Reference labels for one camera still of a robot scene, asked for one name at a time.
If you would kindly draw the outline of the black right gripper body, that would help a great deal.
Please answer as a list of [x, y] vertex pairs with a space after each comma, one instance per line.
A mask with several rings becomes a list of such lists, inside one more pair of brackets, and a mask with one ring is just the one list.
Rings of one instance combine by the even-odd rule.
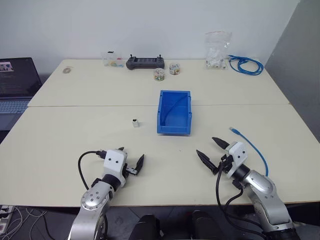
[[213, 174], [216, 175], [220, 170], [227, 174], [233, 166], [233, 157], [231, 155], [223, 155], [221, 157], [221, 162], [219, 165], [213, 170]]

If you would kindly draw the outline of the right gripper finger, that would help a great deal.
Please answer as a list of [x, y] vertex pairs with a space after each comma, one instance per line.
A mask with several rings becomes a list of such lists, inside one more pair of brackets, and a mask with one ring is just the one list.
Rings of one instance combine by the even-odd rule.
[[230, 144], [218, 137], [212, 137], [212, 140], [223, 150], [225, 150]]
[[217, 167], [210, 161], [210, 158], [198, 149], [196, 150], [196, 153], [201, 162], [212, 172], [213, 175], [216, 175]]

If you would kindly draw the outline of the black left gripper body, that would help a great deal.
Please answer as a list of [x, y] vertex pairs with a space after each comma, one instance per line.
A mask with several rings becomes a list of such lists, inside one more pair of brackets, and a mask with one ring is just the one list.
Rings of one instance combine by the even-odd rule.
[[125, 163], [122, 167], [121, 171], [121, 186], [123, 187], [126, 184], [126, 179], [128, 178], [129, 175], [134, 175], [136, 176], [138, 174], [138, 165], [135, 168], [128, 167], [128, 164]]

